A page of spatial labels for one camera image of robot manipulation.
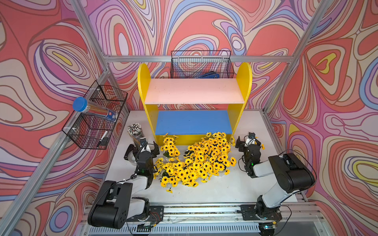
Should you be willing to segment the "sunflower pot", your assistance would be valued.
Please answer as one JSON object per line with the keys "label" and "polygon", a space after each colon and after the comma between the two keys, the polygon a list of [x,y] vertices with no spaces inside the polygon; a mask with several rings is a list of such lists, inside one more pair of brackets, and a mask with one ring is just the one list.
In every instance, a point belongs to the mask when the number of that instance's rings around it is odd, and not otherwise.
{"label": "sunflower pot", "polygon": [[203,143],[189,145],[184,153],[185,159],[191,159],[193,162],[205,162],[209,158],[209,147]]}
{"label": "sunflower pot", "polygon": [[196,166],[196,162],[187,158],[184,162],[180,161],[174,164],[175,176],[184,186],[198,187],[199,182],[199,167]]}
{"label": "sunflower pot", "polygon": [[177,140],[178,136],[176,135],[168,135],[167,133],[163,136],[163,146],[161,147],[161,151],[163,152],[163,156],[169,162],[179,161],[181,153],[176,146]]}
{"label": "sunflower pot", "polygon": [[206,137],[202,139],[202,146],[205,153],[211,157],[218,157],[219,155],[228,155],[231,147],[235,145],[235,139],[231,136],[227,139],[224,132],[207,133]]}
{"label": "sunflower pot", "polygon": [[211,176],[216,174],[216,171],[210,162],[205,162],[200,168],[198,168],[197,173],[200,181],[202,183],[207,183],[208,180],[211,179]]}
{"label": "sunflower pot", "polygon": [[159,180],[161,187],[166,192],[173,193],[173,188],[176,188],[180,182],[177,162],[165,163],[163,162],[163,158],[158,158],[155,162],[155,169],[154,179]]}
{"label": "sunflower pot", "polygon": [[211,157],[208,162],[207,171],[211,176],[227,176],[231,172],[230,167],[234,167],[237,161],[228,154],[221,154]]}
{"label": "sunflower pot", "polygon": [[256,138],[256,144],[255,145],[257,145],[261,149],[265,149],[264,144],[262,144],[257,138]]}

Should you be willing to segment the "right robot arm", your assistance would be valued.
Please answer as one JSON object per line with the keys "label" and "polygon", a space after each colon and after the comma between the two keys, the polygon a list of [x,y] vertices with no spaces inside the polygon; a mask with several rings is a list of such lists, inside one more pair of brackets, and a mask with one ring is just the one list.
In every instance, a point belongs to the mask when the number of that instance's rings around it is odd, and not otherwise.
{"label": "right robot arm", "polygon": [[235,147],[242,152],[244,172],[251,178],[274,176],[277,180],[266,193],[260,195],[254,208],[242,210],[247,217],[259,220],[281,218],[279,208],[286,199],[293,194],[309,189],[316,183],[313,173],[303,164],[294,153],[285,153],[268,157],[261,162],[263,144],[249,133],[248,139],[236,140]]}

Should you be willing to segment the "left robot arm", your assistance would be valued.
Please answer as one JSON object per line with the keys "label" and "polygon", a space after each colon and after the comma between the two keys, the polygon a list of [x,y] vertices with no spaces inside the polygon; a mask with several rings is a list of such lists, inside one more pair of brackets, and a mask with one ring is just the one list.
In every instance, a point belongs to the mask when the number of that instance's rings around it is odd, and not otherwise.
{"label": "left robot arm", "polygon": [[146,141],[134,154],[136,169],[128,179],[105,181],[92,204],[88,224],[94,227],[121,229],[124,224],[136,221],[150,221],[155,224],[163,220],[163,206],[153,207],[150,201],[136,194],[148,189],[157,173],[153,159],[159,155],[158,144],[153,149]]}

